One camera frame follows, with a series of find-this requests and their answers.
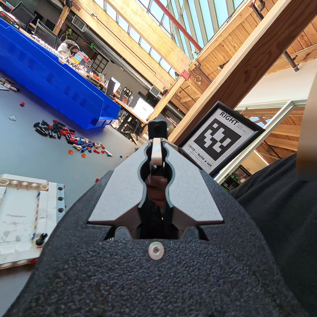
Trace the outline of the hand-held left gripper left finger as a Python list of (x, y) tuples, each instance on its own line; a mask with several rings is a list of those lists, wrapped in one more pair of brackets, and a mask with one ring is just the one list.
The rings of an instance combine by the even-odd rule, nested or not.
[(148, 141), (115, 168), (102, 192), (88, 223), (125, 227), (132, 238), (139, 239), (139, 208), (145, 202), (145, 180), (152, 171), (153, 142)]

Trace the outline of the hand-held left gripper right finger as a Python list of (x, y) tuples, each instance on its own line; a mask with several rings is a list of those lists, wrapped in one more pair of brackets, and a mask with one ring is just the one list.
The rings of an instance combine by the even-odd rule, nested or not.
[(179, 238), (189, 227), (224, 222), (201, 171), (169, 143), (161, 144), (161, 176), (166, 179), (164, 229), (166, 238)]

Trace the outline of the white lego connector piece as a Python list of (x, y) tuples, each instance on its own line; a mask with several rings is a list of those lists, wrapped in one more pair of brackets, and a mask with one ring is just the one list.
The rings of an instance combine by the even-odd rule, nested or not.
[(152, 153), (151, 153), (151, 166), (162, 166), (162, 138), (153, 138)]

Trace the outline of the pile of small lego pieces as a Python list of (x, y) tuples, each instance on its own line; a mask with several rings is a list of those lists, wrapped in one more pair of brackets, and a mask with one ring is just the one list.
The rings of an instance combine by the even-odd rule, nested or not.
[(34, 130), (43, 137), (49, 137), (51, 139), (65, 138), (66, 142), (72, 146), (72, 148), (79, 153), (96, 153), (105, 154), (108, 157), (112, 157), (112, 153), (105, 149), (104, 145), (100, 142), (93, 142), (89, 138), (82, 137), (76, 134), (76, 131), (66, 127), (65, 124), (58, 120), (52, 120), (52, 123), (42, 120), (41, 122), (35, 122)]

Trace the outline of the white lego panel assembly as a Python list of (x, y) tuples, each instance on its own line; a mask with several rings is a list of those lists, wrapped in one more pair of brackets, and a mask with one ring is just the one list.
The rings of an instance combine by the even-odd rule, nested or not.
[(0, 269), (36, 263), (66, 213), (65, 185), (0, 176)]

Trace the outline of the small lego parts group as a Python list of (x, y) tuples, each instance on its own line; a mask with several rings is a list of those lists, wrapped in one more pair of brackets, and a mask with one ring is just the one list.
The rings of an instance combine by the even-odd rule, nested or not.
[(15, 86), (16, 82), (10, 78), (0, 78), (1, 90), (11, 90), (13, 92), (20, 92), (21, 90)]

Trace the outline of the person's right hand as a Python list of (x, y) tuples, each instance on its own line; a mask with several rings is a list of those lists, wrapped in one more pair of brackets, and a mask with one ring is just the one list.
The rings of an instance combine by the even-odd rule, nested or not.
[(145, 184), (149, 199), (163, 210), (166, 200), (165, 190), (168, 185), (167, 179), (163, 176), (151, 176), (151, 180), (147, 178)]

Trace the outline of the white box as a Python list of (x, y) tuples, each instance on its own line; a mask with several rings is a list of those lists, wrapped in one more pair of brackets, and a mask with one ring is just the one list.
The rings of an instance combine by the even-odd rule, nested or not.
[(144, 99), (139, 98), (133, 108), (133, 112), (143, 121), (152, 115), (154, 108), (147, 103)]

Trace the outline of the wooden desk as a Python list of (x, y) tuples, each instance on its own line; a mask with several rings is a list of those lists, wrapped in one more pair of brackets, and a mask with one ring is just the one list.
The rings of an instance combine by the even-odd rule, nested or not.
[(132, 134), (135, 135), (136, 140), (138, 141), (142, 133), (145, 132), (147, 123), (138, 115), (136, 115), (132, 108), (124, 104), (122, 101), (119, 101), (117, 98), (115, 98), (113, 101), (121, 107), (122, 112), (126, 113), (126, 116), (122, 119), (117, 131), (137, 145), (134, 138), (132, 137)]

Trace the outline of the person's dark clothing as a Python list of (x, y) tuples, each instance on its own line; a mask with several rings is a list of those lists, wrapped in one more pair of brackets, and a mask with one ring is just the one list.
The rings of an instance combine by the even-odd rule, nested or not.
[(230, 195), (260, 229), (286, 284), (317, 315), (317, 184), (298, 180), (297, 154), (259, 170)]

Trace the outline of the red ceiling pipe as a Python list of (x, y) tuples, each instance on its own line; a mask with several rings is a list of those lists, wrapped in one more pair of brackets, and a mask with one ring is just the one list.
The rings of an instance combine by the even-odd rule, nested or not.
[(159, 1), (154, 0), (157, 6), (168, 16), (172, 23), (184, 34), (184, 36), (193, 44), (193, 46), (198, 50), (202, 49), (200, 45), (194, 40), (194, 38), (187, 32), (187, 30), (178, 22), (178, 20), (173, 16), (173, 14)]

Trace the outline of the blue plastic bin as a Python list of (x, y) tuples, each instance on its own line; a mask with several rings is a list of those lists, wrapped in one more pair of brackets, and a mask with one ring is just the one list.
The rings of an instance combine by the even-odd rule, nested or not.
[(121, 107), (38, 42), (0, 22), (0, 68), (83, 129), (110, 125)]

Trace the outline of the black office chair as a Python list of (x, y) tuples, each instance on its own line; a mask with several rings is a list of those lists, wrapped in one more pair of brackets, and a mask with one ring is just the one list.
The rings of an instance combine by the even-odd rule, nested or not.
[(30, 23), (36, 17), (36, 14), (28, 9), (21, 1), (14, 9), (11, 10), (10, 14), (18, 19), (20, 26), (24, 31), (28, 30)]
[(33, 35), (44, 41), (53, 49), (57, 49), (59, 45), (58, 35), (54, 34), (40, 19), (37, 20)]

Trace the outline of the black pipe brace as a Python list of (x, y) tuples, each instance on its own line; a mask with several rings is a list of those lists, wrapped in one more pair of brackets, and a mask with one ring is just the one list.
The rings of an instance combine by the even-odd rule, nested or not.
[[(257, 6), (256, 2), (257, 2), (256, 0), (252, 0), (249, 3), (249, 8), (252, 8), (252, 10), (256, 14), (256, 16), (259, 18), (259, 20), (262, 21), (264, 19), (264, 15), (262, 14), (262, 11), (266, 8), (266, 2), (263, 0), (258, 0), (260, 5), (259, 7)], [(297, 57), (297, 55), (294, 58), (292, 58), (291, 55), (286, 50), (283, 53), (283, 57), (285, 58), (287, 63), (293, 68), (295, 72), (299, 71), (298, 64), (295, 63), (295, 58)]]

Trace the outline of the wooden support post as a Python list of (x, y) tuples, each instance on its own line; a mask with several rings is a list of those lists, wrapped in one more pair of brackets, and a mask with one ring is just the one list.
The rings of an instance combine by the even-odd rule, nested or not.
[(277, 1), (168, 140), (179, 145), (217, 101), (234, 109), (316, 15), (316, 0)]

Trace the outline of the wall air vent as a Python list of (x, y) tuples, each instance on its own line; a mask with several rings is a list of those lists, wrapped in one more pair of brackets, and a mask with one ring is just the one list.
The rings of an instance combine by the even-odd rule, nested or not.
[(72, 24), (81, 32), (85, 32), (86, 24), (76, 15), (72, 19)]

